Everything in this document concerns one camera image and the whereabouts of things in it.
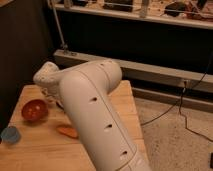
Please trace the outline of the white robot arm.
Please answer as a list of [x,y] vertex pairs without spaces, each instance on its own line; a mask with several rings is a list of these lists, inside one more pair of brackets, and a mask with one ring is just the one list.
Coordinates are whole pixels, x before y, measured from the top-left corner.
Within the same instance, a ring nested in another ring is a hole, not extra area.
[[46,62],[33,76],[36,85],[61,101],[96,171],[152,171],[109,100],[121,79],[112,59],[66,69]]

